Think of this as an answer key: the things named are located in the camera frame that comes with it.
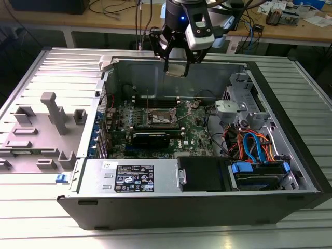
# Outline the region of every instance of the motherboard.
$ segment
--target motherboard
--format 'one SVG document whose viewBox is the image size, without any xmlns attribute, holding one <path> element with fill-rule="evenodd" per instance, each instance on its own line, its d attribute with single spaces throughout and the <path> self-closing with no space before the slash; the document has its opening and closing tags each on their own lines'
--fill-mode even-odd
<svg viewBox="0 0 332 249">
<path fill-rule="evenodd" d="M 205 122 L 194 100 L 120 102 L 107 109 L 108 158 L 212 156 Z"/>
</svg>

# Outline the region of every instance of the wooden desk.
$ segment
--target wooden desk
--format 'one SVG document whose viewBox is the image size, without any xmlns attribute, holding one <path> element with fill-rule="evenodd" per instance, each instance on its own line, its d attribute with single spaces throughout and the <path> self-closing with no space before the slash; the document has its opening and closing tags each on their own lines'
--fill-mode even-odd
<svg viewBox="0 0 332 249">
<path fill-rule="evenodd" d="M 120 0 L 103 0 L 104 6 L 119 4 Z M 46 29 L 59 30 L 64 33 L 68 47 L 75 47 L 75 42 L 71 32 L 97 32 L 97 33 L 117 33 L 117 34 L 135 34 L 135 7 L 119 12 L 120 20 L 108 17 L 103 14 L 93 13 L 87 9 L 83 15 L 69 15 L 65 13 L 45 13 L 30 11 L 14 11 L 8 0 L 7 6 L 13 15 L 27 29 Z M 110 7 L 108 11 L 121 10 L 134 6 L 134 0 L 129 0 L 120 6 Z M 102 12 L 100 3 L 92 6 L 92 9 Z M 161 5 L 153 5 L 153 18 L 149 27 L 162 27 L 160 19 Z M 150 5 L 143 4 L 142 7 L 142 29 L 145 28 L 150 17 Z M 21 27 L 8 13 L 2 0 L 0 0 L 0 26 Z"/>
<path fill-rule="evenodd" d="M 117 4 L 119 0 L 104 0 L 104 5 Z M 129 6 L 133 6 L 134 1 L 130 0 L 120 6 L 111 7 L 108 10 L 119 10 Z M 43 13 L 43 12 L 22 12 L 14 11 L 7 2 L 14 16 L 23 23 L 27 28 L 31 29 L 51 29 L 60 30 L 64 33 L 68 47 L 74 47 L 75 43 L 72 38 L 72 31 L 82 32 L 101 32 L 101 33 L 119 33 L 134 34 L 135 33 L 135 8 L 120 12 L 120 20 L 107 17 L 106 15 L 91 12 L 89 9 L 83 15 L 68 15 L 63 13 Z M 96 11 L 101 11 L 101 5 L 96 3 L 92 6 Z M 153 5 L 153 18 L 151 26 L 161 27 L 160 19 L 161 5 Z M 332 7 L 324 7 L 323 11 L 332 11 Z M 278 25 L 270 26 L 265 24 L 266 15 L 255 15 L 249 11 L 253 19 L 257 19 L 257 23 L 263 25 L 264 31 L 261 42 L 263 43 L 280 43 L 295 44 L 307 46 L 329 46 L 332 43 L 332 26 L 318 27 L 306 21 L 300 20 L 298 26 Z M 150 7 L 143 4 L 142 28 L 145 27 L 150 16 Z M 19 27 L 19 24 L 13 20 L 6 10 L 2 1 L 0 1 L 0 22 L 1 26 Z M 231 45 L 237 44 L 245 39 L 248 31 L 244 27 L 244 23 L 240 23 L 236 31 L 229 32 L 227 39 L 231 40 Z"/>
</svg>

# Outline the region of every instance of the robotic arm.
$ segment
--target robotic arm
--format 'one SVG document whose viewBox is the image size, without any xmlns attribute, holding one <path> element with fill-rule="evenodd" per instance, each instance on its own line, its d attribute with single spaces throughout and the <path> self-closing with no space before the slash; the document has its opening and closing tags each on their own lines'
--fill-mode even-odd
<svg viewBox="0 0 332 249">
<path fill-rule="evenodd" d="M 187 63 L 181 75 L 186 77 L 190 64 L 200 63 L 215 41 L 224 40 L 243 12 L 253 1 L 249 0 L 236 19 L 232 17 L 224 26 L 212 26 L 208 8 L 226 0 L 207 4 L 205 0 L 166 0 L 165 24 L 161 30 L 149 34 L 155 56 L 165 60 L 164 71 L 169 70 L 169 56 L 173 48 L 184 49 Z"/>
</svg>

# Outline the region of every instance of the power supply label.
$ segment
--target power supply label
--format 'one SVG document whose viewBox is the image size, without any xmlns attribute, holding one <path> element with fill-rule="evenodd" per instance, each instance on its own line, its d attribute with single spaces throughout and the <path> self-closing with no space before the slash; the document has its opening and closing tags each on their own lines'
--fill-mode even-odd
<svg viewBox="0 0 332 249">
<path fill-rule="evenodd" d="M 116 193 L 154 192 L 153 165 L 118 165 L 115 178 Z"/>
</svg>

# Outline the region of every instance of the circuit board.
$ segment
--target circuit board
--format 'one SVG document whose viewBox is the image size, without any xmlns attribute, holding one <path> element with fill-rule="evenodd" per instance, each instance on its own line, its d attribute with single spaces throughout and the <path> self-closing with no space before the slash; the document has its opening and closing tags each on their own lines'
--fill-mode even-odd
<svg viewBox="0 0 332 249">
<path fill-rule="evenodd" d="M 193 101 L 187 101 L 176 110 L 173 108 L 150 108 L 147 111 L 147 108 L 133 107 L 127 101 L 115 106 L 112 110 L 112 120 L 108 122 L 108 140 L 112 144 L 108 157 L 173 159 L 178 156 L 212 156 L 212 141 L 203 126 L 205 123 L 204 107 L 191 109 L 190 115 L 188 115 L 188 106 L 191 103 Z M 133 127 L 136 129 L 152 127 L 158 129 L 159 132 L 170 134 L 168 147 L 134 147 L 128 140 Z"/>
</svg>

